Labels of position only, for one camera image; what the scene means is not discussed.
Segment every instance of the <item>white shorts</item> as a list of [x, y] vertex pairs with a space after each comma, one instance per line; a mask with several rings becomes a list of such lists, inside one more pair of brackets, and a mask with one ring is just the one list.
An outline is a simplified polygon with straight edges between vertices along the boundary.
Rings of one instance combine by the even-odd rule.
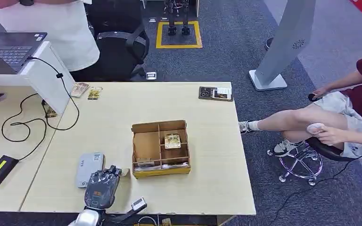
[[[362, 117], [354, 109], [349, 97], [341, 92], [327, 94], [322, 99], [314, 102], [324, 110], [342, 114], [347, 119], [349, 130], [362, 132]], [[354, 143], [345, 143], [344, 151], [341, 156], [349, 158], [358, 158], [362, 156], [362, 145]]]

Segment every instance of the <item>power bank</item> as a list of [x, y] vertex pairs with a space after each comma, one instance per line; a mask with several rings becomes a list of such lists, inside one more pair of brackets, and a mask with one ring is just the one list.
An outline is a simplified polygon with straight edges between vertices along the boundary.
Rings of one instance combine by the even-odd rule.
[[75, 179], [76, 186], [87, 187], [91, 174], [103, 169], [104, 159], [105, 156], [99, 152], [81, 155]]

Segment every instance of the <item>black chair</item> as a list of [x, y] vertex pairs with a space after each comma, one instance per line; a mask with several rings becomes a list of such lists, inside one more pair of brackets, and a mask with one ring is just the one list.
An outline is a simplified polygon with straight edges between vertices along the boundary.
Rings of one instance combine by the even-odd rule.
[[106, 81], [131, 81], [149, 52], [140, 0], [99, 0], [86, 6], [100, 50], [98, 67]]
[[[309, 95], [310, 101], [313, 100], [314, 95]], [[304, 178], [307, 179], [309, 184], [314, 186], [316, 184], [316, 177], [321, 173], [322, 171], [322, 158], [321, 156], [331, 159], [333, 161], [352, 161], [353, 158], [347, 158], [340, 156], [343, 151], [334, 147], [334, 146], [328, 146], [315, 137], [311, 137], [304, 141], [304, 143], [292, 150], [287, 156], [292, 158], [293, 164], [291, 166], [288, 166], [286, 161], [284, 160], [285, 157], [279, 158], [282, 166], [287, 170], [287, 172], [283, 175], [280, 175], [279, 179], [281, 182], [285, 182], [286, 178], [292, 174], [298, 178]], [[267, 154], [272, 156], [273, 152], [271, 150], [267, 151]], [[305, 161], [314, 161], [315, 167], [313, 167], [313, 164], [307, 165]], [[303, 174], [302, 172], [296, 172], [294, 171], [297, 164], [302, 165], [306, 170], [307, 173]]]

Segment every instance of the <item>stool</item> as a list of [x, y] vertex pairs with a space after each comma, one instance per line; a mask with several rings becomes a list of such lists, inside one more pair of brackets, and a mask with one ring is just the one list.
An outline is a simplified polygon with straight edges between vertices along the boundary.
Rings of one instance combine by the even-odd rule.
[[[287, 170], [287, 172], [279, 177], [281, 182], [285, 182], [286, 178], [292, 174], [298, 178], [307, 179], [309, 184], [314, 186], [316, 184], [316, 177], [322, 171], [322, 158], [326, 157], [327, 159], [331, 159], [334, 161], [352, 161], [353, 158], [342, 157], [340, 154], [342, 150], [334, 147], [328, 146], [315, 137], [311, 137], [304, 141], [302, 145], [292, 150], [287, 156], [295, 159], [292, 166], [287, 166], [285, 161], [283, 160], [284, 157], [279, 158], [282, 166]], [[274, 153], [272, 150], [268, 150], [267, 154], [272, 156]], [[304, 161], [315, 161], [317, 162], [317, 166], [313, 169], [310, 168]], [[301, 174], [294, 171], [295, 166], [300, 163], [307, 171], [307, 174]]]

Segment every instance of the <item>cardboard box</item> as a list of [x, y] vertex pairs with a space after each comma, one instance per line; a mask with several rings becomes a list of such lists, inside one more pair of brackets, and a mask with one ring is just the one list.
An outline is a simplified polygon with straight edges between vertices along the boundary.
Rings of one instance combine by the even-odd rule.
[[[132, 152], [132, 173], [136, 178], [167, 174], [186, 174], [191, 171], [188, 149], [187, 124], [185, 120], [160, 121], [135, 124]], [[181, 148], [165, 149], [165, 135], [179, 134]], [[163, 169], [164, 164], [187, 167]], [[152, 167], [149, 171], [136, 171], [135, 168]]]

